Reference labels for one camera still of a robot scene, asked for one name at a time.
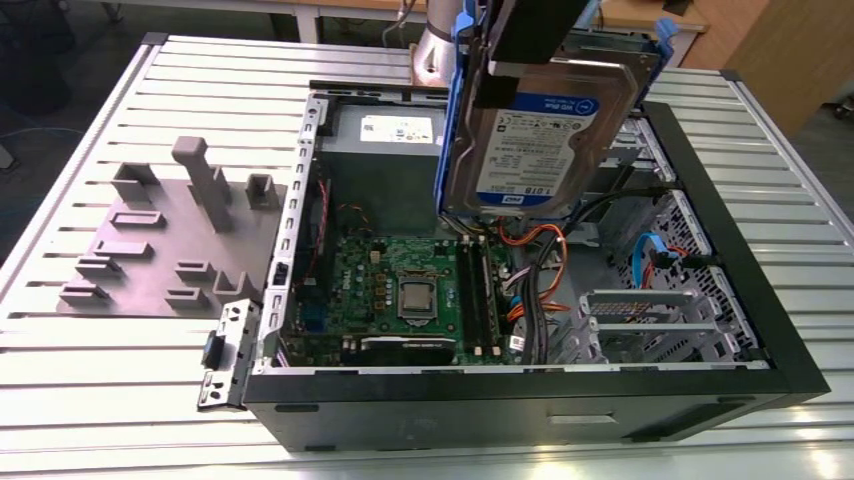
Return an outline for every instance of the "aluminum table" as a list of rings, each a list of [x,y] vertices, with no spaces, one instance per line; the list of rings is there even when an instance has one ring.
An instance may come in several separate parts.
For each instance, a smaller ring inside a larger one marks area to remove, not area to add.
[[[409,52],[170,37],[143,45],[0,270],[0,472],[99,478],[854,477],[854,230],[738,81],[667,70],[670,103],[833,393],[673,444],[288,453],[250,413],[195,411],[216,320],[55,306],[122,162],[187,178],[179,135],[230,178],[287,182],[312,78],[410,82]]]

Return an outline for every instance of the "table leg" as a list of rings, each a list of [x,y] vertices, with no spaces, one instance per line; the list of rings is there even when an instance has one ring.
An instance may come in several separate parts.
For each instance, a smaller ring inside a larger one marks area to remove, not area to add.
[[[104,8],[104,13],[107,14],[107,18],[110,18],[110,23],[119,23],[124,19],[124,14],[122,13],[120,4],[102,2],[102,7]]]
[[[296,16],[296,28],[299,29],[300,43],[318,43],[318,7],[310,5],[294,5]]]

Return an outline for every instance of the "ram slot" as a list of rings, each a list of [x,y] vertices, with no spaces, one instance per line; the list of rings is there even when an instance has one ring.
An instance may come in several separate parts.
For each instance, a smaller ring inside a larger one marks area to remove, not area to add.
[[[457,245],[457,289],[459,290],[459,304],[463,313],[463,347],[469,352],[481,346],[481,328],[475,309],[477,286],[473,284],[470,248],[463,243]]]
[[[471,246],[471,264],[474,266],[474,290],[475,309],[478,310],[478,323],[481,327],[481,346],[490,347],[493,343],[493,275],[490,275],[490,259],[485,255],[479,244]]]

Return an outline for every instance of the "hard drive label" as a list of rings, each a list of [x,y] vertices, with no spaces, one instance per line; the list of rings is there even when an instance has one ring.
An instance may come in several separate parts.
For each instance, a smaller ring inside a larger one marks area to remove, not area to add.
[[[573,136],[597,116],[593,98],[521,93],[510,109],[497,112],[478,179],[487,203],[530,206],[557,193],[573,164]]]

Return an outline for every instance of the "expansion slot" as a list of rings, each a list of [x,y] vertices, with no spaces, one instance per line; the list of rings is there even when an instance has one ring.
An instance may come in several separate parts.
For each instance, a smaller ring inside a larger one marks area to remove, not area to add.
[[[478,326],[481,327],[481,346],[491,347],[493,339],[493,275],[490,275],[490,259],[485,255],[481,244],[473,244],[471,265],[474,270],[475,309],[478,310]]]

